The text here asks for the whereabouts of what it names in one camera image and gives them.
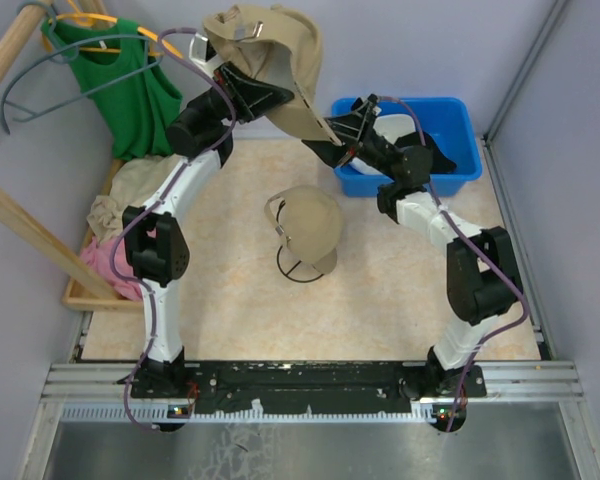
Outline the tan cap with R logo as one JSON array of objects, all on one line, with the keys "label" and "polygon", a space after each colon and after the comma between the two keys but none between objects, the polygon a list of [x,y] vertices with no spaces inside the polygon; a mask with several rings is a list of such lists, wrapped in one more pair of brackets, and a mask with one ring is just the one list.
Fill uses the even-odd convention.
[{"label": "tan cap with R logo", "polygon": [[344,214],[331,195],[313,185],[298,185],[270,197],[264,213],[282,247],[322,275],[333,272]]}]

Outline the blue plastic bin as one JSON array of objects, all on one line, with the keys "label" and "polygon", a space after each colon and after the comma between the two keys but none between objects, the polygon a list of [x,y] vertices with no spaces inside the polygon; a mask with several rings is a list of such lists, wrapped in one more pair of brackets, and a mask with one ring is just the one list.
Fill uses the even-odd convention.
[{"label": "blue plastic bin", "polygon": [[[449,160],[456,164],[451,173],[433,174],[438,195],[451,197],[467,182],[478,179],[482,165],[468,110],[454,97],[404,97],[416,114],[425,133]],[[374,197],[379,186],[390,181],[383,175],[366,175],[350,165],[335,171],[341,189],[349,197]]]}]

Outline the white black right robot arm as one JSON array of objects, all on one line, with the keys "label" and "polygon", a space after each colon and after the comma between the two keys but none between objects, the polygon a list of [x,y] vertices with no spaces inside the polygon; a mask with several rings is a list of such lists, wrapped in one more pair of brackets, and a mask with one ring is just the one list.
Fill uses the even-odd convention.
[{"label": "white black right robot arm", "polygon": [[508,232],[466,223],[445,208],[431,181],[439,149],[418,117],[411,143],[379,132],[375,97],[359,101],[346,115],[311,113],[295,121],[295,135],[332,169],[359,159],[387,176],[377,189],[380,213],[422,235],[446,260],[447,299],[453,312],[444,335],[430,349],[426,380],[441,396],[462,383],[478,351],[497,335],[496,320],[523,302],[519,270]]}]

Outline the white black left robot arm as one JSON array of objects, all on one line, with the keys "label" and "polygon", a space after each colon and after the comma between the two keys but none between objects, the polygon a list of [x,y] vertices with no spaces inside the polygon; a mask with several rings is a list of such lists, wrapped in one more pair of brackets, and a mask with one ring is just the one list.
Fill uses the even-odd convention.
[{"label": "white black left robot arm", "polygon": [[123,213],[126,261],[143,293],[146,341],[138,371],[164,395],[188,384],[180,338],[179,281],[190,252],[182,228],[194,201],[233,150],[232,129],[294,98],[292,90],[248,77],[230,62],[207,75],[210,89],[189,101],[166,130],[178,162],[140,207]]}]

